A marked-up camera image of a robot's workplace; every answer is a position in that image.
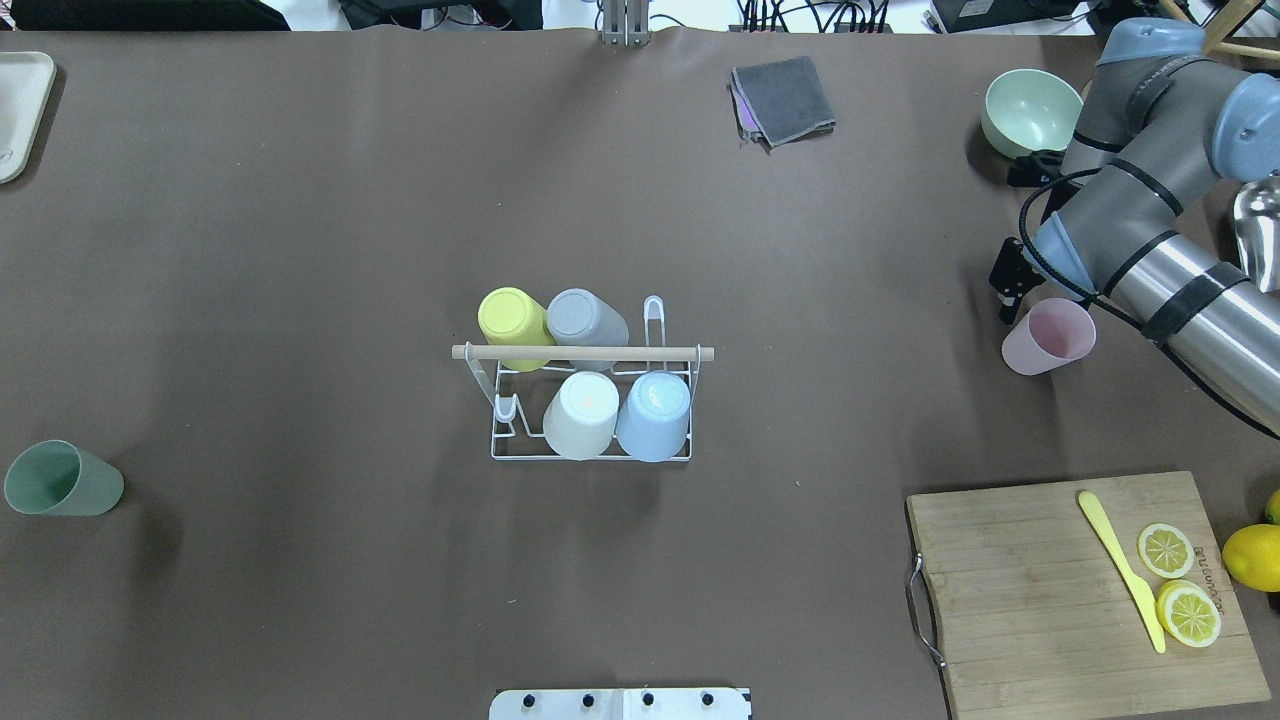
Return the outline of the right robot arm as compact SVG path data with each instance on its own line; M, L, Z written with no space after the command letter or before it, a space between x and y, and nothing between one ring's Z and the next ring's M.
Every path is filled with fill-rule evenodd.
M1277 300L1175 229L1220 181L1277 169L1277 81L1202 53L1204 29L1130 18L1111 31L1034 232L989 274L1012 323L1052 281L1137 328L1230 414L1277 436Z

